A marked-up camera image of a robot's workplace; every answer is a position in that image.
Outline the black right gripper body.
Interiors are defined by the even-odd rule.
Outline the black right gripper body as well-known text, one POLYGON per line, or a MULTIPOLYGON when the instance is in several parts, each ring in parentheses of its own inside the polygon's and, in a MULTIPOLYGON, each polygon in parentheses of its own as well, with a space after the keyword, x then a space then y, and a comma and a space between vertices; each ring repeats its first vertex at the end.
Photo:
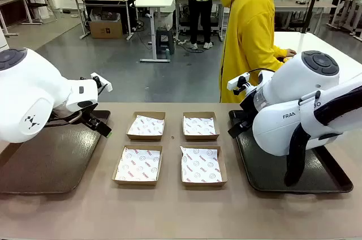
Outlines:
POLYGON ((254 96, 256 92, 251 92, 240 103, 240 107, 243 110, 241 124, 244 127, 251 127, 255 116, 257 115, 257 109, 254 104, 254 96))

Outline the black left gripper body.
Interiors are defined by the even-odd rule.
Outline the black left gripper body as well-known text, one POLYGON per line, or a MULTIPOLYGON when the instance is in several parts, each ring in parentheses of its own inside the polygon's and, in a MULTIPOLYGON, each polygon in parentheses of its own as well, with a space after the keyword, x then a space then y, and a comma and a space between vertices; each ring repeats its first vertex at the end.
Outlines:
POLYGON ((93 131, 98 131, 103 122, 97 117, 95 117, 91 112, 83 111, 80 117, 80 123, 87 126, 89 129, 93 131))

